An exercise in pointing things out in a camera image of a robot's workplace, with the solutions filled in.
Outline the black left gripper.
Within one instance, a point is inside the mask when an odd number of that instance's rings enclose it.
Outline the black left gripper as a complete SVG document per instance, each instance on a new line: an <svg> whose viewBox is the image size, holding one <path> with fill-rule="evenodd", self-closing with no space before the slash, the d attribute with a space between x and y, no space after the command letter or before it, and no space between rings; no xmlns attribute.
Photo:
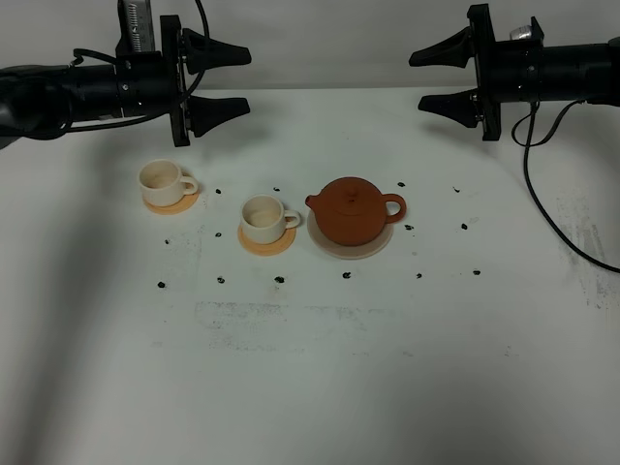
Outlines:
<svg viewBox="0 0 620 465"><path fill-rule="evenodd" d="M119 17L121 39L115 55L117 64L118 96L124 117L167 114L173 143L177 147L190 144L185 122L185 107L177 102L185 92L185 78L180 74L181 23L176 15L162 15L160 26L162 49L152 52L134 50L130 36L131 20ZM245 66L251 63L247 47L234 46L203 36L184 28L182 30L185 64L190 75L216 68ZM196 138L212 129L250 112L245 98L209 99L190 97L190 130Z"/></svg>

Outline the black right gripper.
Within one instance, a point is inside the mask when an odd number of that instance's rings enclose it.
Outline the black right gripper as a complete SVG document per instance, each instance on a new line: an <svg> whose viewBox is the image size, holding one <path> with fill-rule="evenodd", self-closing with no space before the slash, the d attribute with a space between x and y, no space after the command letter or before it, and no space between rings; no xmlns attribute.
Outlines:
<svg viewBox="0 0 620 465"><path fill-rule="evenodd" d="M540 98L537 87L544 32L532 17L528 23L533 26L530 40L497 41L488 5L471 6L467 17L468 27L439 44L413 52L409 65L464 69L474 52L477 90L424 96L418 110L443 116L470 129L482 121L483 139L497 141L501 136L501 105L531 103Z"/></svg>

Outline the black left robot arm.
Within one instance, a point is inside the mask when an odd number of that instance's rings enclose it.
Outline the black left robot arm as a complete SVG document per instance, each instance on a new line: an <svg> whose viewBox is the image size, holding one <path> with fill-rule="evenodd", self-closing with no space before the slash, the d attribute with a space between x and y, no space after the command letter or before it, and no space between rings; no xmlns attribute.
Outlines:
<svg viewBox="0 0 620 465"><path fill-rule="evenodd" d="M119 129L170 119L173 143L187 146L250 111L244 98L194 95L186 75L244 66L248 48L222 43L182 27L176 15L160 18L162 48L137 51L122 33L114 55L77 48L68 65L5 68L1 72L1 144L56 140L67 134Z"/></svg>

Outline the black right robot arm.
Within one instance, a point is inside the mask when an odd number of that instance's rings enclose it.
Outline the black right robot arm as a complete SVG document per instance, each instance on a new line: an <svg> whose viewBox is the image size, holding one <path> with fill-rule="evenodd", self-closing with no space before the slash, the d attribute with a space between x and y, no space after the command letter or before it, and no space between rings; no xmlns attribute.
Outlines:
<svg viewBox="0 0 620 465"><path fill-rule="evenodd" d="M489 6L473 5L469 25L440 42L414 52L412 67L465 68L475 62L477 87L448 95L429 95L418 108L438 114L467 128L479 124L485 141L501 136L501 105L584 101L592 105L619 105L619 40L604 44L545 46L538 21L507 41L495 39Z"/></svg>

